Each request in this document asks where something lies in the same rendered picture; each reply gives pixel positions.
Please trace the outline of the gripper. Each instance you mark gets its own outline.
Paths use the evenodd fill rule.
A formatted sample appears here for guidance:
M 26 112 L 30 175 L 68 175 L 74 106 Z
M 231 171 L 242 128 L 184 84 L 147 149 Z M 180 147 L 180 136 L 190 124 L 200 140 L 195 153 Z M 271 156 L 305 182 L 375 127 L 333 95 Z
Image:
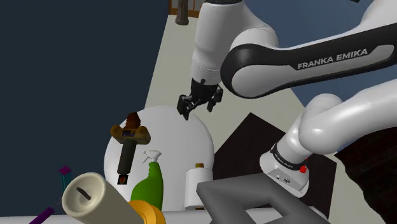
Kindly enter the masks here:
M 180 95 L 178 99 L 177 111 L 184 117 L 189 119 L 189 114 L 194 110 L 200 102 L 208 102 L 207 110 L 211 112 L 213 107 L 221 102 L 223 97 L 223 89 L 218 85 L 206 85 L 192 79 L 190 95 Z

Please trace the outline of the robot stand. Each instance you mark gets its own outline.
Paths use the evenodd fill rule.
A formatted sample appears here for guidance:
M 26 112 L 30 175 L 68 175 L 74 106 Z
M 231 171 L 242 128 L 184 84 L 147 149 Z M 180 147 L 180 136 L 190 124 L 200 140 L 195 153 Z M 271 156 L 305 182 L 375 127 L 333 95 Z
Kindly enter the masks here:
M 214 154 L 213 178 L 224 179 L 261 172 L 260 156 L 284 135 L 260 117 L 250 113 Z M 337 163 L 324 155 L 311 155 L 308 192 L 300 199 L 325 216 L 330 215 Z

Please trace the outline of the white paper roll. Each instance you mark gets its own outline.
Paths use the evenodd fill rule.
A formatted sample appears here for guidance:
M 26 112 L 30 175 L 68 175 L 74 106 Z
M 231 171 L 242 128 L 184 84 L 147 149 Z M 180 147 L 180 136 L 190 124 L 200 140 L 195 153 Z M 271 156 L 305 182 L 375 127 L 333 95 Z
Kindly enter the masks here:
M 212 170 L 206 168 L 203 163 L 196 163 L 194 168 L 186 171 L 184 203 L 186 210 L 196 210 L 204 208 L 204 204 L 197 194 L 197 186 L 199 183 L 212 180 Z

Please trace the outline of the brown wooden furniture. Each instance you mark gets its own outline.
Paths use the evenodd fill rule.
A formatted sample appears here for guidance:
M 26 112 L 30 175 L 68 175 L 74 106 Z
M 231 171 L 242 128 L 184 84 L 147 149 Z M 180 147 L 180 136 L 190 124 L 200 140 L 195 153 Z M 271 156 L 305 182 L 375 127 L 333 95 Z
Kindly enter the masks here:
M 169 14 L 175 15 L 175 23 L 188 25 L 189 17 L 198 18 L 205 0 L 168 0 Z

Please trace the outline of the green spray bottle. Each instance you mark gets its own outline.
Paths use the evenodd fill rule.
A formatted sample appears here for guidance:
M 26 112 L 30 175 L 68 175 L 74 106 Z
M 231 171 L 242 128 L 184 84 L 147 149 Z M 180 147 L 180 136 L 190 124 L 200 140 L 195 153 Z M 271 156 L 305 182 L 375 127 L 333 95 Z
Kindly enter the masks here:
M 143 153 L 146 155 L 143 163 L 150 159 L 148 176 L 136 184 L 130 200 L 143 200 L 161 211 L 164 199 L 164 181 L 158 158 L 162 153 L 157 150 L 146 150 Z

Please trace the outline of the orange round object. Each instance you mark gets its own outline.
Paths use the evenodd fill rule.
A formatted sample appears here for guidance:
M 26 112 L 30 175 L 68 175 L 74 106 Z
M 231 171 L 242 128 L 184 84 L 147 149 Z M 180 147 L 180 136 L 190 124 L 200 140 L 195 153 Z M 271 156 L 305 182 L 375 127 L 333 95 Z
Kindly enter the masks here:
M 144 224 L 166 224 L 161 210 L 143 200 L 132 200 L 130 206 L 144 220 Z

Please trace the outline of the cream cylinder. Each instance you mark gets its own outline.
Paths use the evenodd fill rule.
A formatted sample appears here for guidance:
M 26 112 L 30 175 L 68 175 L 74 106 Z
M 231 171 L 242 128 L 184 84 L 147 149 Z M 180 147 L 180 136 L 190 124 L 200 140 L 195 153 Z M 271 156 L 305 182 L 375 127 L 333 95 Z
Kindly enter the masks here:
M 144 224 L 123 196 L 94 172 L 81 174 L 69 183 L 62 207 L 83 224 Z

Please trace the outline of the teal box with purple top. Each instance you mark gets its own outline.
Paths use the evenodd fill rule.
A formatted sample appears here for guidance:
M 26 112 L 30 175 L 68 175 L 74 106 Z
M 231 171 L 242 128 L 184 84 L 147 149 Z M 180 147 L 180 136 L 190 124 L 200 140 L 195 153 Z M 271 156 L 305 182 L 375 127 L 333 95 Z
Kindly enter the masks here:
M 72 172 L 68 166 L 63 166 L 59 169 L 59 177 L 60 177 L 60 184 L 61 184 L 61 192 L 64 193 L 65 189 L 67 188 L 68 184 L 72 181 Z

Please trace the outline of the purple stick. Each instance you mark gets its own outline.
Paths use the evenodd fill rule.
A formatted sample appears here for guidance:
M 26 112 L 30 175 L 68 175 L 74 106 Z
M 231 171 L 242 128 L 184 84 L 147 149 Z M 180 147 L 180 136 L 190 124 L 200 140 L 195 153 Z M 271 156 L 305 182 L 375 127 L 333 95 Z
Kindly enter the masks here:
M 37 215 L 29 224 L 42 224 L 55 212 L 54 208 L 47 207 L 42 213 Z

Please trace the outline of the grey angular frame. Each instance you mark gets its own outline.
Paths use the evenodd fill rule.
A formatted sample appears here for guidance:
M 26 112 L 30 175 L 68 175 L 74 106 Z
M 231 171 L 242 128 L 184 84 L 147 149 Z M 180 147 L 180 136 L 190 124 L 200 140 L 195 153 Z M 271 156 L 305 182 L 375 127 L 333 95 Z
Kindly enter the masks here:
M 281 217 L 265 224 L 330 224 L 264 173 L 201 182 L 210 224 L 256 224 L 248 209 L 270 204 Z

